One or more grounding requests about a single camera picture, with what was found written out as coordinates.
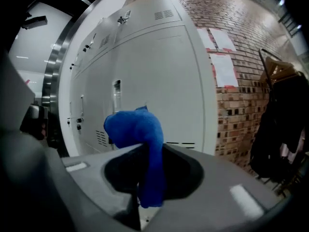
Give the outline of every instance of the paper sheet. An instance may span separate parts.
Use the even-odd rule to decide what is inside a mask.
[[[218,29],[210,29],[210,31],[219,49],[236,52],[236,48],[226,32]]]
[[[207,51],[209,50],[215,50],[216,47],[214,46],[213,42],[211,41],[209,34],[207,32],[206,28],[197,29],[199,36],[201,37],[201,40],[204,44],[204,47]]]
[[[238,87],[232,59],[229,54],[209,54],[215,69],[218,87]]]

